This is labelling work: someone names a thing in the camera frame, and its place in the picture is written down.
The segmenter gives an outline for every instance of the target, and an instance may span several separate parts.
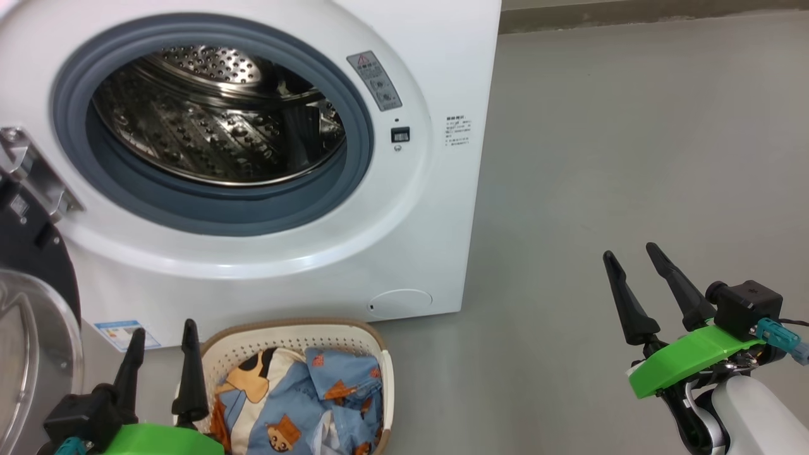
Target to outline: white plastic basket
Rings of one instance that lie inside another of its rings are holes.
[[[379,332],[364,322],[346,319],[289,319],[240,325],[215,334],[201,347],[202,369],[209,406],[214,389],[227,373],[253,354],[270,347],[285,347],[303,353],[308,347],[323,347],[356,355],[373,355],[382,372],[383,430],[373,455],[384,452],[393,424],[393,363]],[[197,422],[208,432],[210,417]]]

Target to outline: white washing machine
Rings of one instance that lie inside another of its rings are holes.
[[[86,322],[460,310],[498,0],[7,6],[0,162]]]

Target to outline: clothing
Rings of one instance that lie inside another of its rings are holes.
[[[216,389],[211,432],[232,455],[368,455],[382,432],[373,357],[261,351]]]

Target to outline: metal hinge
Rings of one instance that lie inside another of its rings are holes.
[[[0,167],[34,195],[54,223],[84,210],[22,128],[0,128]]]

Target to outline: gray floor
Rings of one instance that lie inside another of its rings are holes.
[[[378,324],[396,368],[388,453],[683,455],[633,397],[601,263],[613,249],[662,337],[683,333],[646,257],[700,288],[756,279],[809,318],[809,14],[504,36],[461,313]],[[84,330],[87,383],[120,356]],[[150,351],[139,414],[167,423],[181,365]],[[809,371],[763,380],[809,423]]]

